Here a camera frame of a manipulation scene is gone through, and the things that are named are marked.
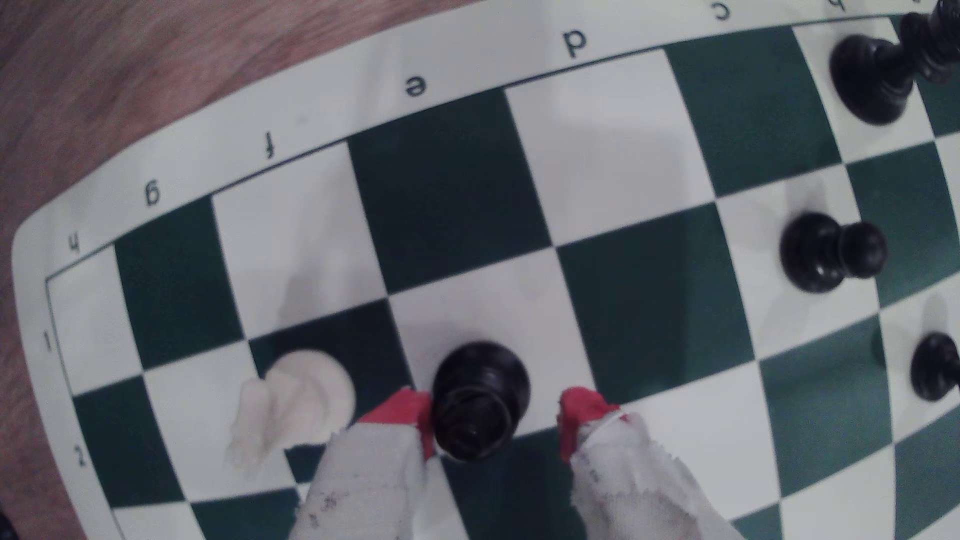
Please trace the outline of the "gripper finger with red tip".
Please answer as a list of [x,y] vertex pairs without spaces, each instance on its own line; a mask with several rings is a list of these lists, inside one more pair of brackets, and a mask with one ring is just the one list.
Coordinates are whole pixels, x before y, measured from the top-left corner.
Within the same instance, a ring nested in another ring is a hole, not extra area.
[[574,386],[558,399],[559,454],[588,539],[742,539],[637,412]]
[[335,435],[289,539],[412,539],[435,453],[431,396],[402,387]]

